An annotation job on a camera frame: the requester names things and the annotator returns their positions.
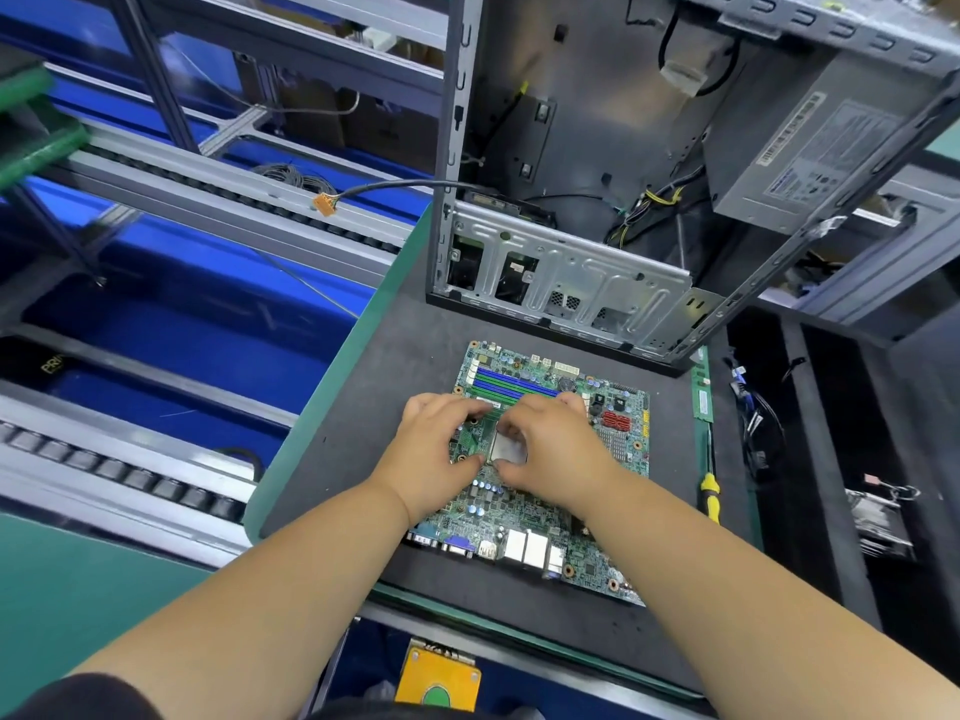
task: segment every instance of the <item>workbench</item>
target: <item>workbench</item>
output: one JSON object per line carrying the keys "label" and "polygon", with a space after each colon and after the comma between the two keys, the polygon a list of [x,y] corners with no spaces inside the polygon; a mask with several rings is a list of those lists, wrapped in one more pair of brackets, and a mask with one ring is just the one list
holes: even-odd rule
{"label": "workbench", "polygon": [[[390,443],[406,400],[449,392],[471,340],[540,354],[647,392],[651,479],[695,504],[701,476],[690,374],[643,370],[427,304],[428,227],[424,216],[270,466],[247,508],[251,539],[267,538],[364,480]],[[750,540],[736,404],[732,391],[722,387],[729,381],[721,361],[725,350],[722,335],[710,347],[722,519],[727,530]],[[362,541],[363,533],[358,525],[342,541]],[[401,544],[370,598],[674,697],[694,699],[702,692],[699,678],[647,608],[558,581]]]}

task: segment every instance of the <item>black work surface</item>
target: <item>black work surface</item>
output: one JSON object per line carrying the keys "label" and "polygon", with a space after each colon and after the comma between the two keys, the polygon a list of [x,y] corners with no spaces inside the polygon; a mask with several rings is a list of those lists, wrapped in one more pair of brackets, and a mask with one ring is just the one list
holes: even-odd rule
{"label": "black work surface", "polygon": [[[451,391],[472,340],[535,353],[647,392],[651,479],[695,503],[699,479],[690,374],[671,378],[427,305],[424,281],[421,256],[277,498],[264,522],[263,537],[364,480],[396,432],[406,400],[422,392]],[[725,373],[719,362],[725,347],[724,335],[714,342],[710,358],[716,470],[723,487],[721,519],[727,529],[746,537],[749,521],[736,407],[731,390],[720,386],[729,381],[720,378]],[[363,531],[358,525],[357,532],[344,539],[362,541]],[[393,554],[381,580],[634,671],[703,690],[647,608],[480,559],[406,544]]]}

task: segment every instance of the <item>green circuit board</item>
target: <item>green circuit board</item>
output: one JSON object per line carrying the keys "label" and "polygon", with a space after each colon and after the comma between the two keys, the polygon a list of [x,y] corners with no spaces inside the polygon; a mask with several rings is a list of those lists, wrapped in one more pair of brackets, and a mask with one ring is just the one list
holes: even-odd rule
{"label": "green circuit board", "polygon": [[648,394],[583,374],[576,365],[516,353],[486,340],[470,342],[453,391],[484,399],[493,409],[457,430],[450,440],[450,461],[476,453],[486,460],[473,483],[418,524],[407,539],[456,556],[539,571],[544,578],[642,606],[641,597],[583,523],[564,509],[504,485],[492,462],[499,457],[525,459],[522,445],[497,431],[500,416],[523,395],[572,392],[583,400],[591,426],[614,459],[638,479],[646,478]]}

